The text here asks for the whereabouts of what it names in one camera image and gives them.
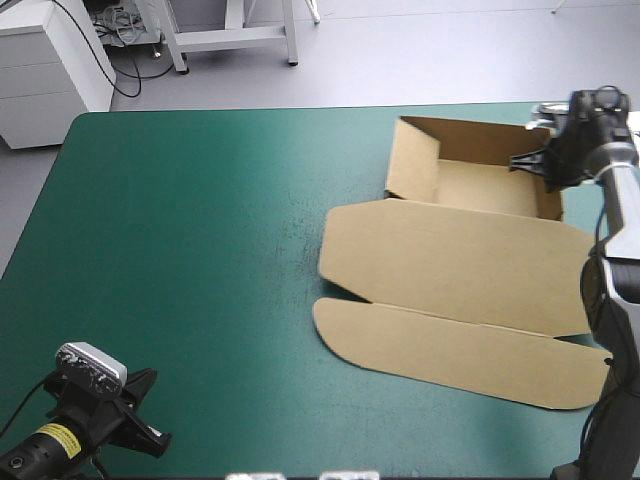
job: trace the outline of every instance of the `metal bracket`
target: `metal bracket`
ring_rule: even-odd
[[[230,473],[225,480],[287,480],[281,473]]]
[[[225,480],[287,480],[282,473],[230,473]],[[380,480],[375,470],[324,472],[318,480]]]
[[[380,480],[380,474],[375,470],[338,472],[324,472],[319,480]]]

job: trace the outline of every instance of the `yellow warning label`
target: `yellow warning label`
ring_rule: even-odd
[[[77,437],[64,425],[60,425],[58,423],[47,423],[36,430],[36,433],[44,433],[56,440],[62,448],[64,448],[64,451],[67,452],[69,460],[79,454],[82,450]]]

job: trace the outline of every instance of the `white table frame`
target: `white table frame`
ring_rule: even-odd
[[[190,52],[209,52],[235,48],[264,47],[286,43],[289,65],[298,64],[298,48],[293,18],[292,0],[281,0],[283,25],[247,27],[256,0],[227,0],[224,30],[180,32],[170,0],[154,0],[162,32],[164,33],[175,69],[188,73],[186,55]],[[320,22],[317,0],[305,0],[314,23]]]

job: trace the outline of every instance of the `cabinet drawer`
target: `cabinet drawer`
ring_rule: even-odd
[[[45,32],[0,36],[0,67],[59,62]]]
[[[86,111],[75,92],[0,99],[0,136],[11,148],[59,145]]]
[[[61,63],[0,68],[0,98],[73,90],[71,78]]]

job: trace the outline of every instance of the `cardboard flap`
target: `cardboard flap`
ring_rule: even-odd
[[[503,328],[323,298],[327,346],[355,365],[551,409],[598,400],[607,352]]]
[[[373,303],[576,335],[591,243],[559,222],[388,199],[329,212],[319,271]]]
[[[438,160],[437,204],[467,210],[538,216],[533,175],[507,167]]]
[[[549,138],[547,129],[518,125],[428,117],[401,117],[401,121],[439,140],[440,158],[486,165],[508,166],[511,155],[540,150]]]
[[[435,201],[440,142],[398,120],[386,190],[393,196]]]

